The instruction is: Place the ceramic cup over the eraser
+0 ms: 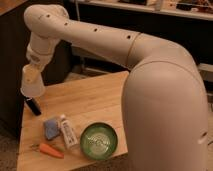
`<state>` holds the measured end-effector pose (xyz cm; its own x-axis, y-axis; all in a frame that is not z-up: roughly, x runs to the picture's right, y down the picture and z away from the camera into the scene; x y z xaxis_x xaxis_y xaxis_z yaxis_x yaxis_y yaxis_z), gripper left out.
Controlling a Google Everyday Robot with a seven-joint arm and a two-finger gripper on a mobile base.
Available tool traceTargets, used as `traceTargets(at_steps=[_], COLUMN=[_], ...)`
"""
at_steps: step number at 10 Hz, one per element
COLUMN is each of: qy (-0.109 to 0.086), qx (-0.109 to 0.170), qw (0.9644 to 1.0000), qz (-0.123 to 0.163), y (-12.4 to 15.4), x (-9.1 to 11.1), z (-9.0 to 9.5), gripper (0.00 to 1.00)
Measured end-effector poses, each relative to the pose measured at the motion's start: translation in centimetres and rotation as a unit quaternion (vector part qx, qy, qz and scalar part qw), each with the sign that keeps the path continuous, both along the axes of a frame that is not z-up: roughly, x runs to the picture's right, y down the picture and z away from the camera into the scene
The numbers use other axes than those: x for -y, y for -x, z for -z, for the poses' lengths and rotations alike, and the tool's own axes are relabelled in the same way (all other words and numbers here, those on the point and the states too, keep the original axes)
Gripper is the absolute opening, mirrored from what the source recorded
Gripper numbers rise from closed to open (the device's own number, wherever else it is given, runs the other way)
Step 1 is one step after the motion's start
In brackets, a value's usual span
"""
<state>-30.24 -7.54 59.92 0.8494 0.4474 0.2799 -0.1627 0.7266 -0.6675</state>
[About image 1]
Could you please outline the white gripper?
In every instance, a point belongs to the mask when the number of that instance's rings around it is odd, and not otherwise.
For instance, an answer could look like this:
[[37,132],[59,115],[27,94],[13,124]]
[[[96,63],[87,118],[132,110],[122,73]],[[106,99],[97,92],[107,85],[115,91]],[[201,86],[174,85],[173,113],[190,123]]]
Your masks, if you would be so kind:
[[43,71],[50,63],[52,57],[52,54],[40,54],[34,51],[30,45],[27,46],[26,58],[32,66],[36,67],[40,71]]

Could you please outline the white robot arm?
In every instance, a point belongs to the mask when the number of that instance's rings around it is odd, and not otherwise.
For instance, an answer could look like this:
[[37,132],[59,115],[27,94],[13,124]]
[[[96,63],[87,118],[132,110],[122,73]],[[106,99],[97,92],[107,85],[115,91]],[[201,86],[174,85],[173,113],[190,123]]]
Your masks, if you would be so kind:
[[39,97],[41,72],[64,40],[126,67],[122,115],[132,171],[207,171],[208,100],[191,54],[145,33],[71,20],[61,5],[24,11],[31,31],[21,93]]

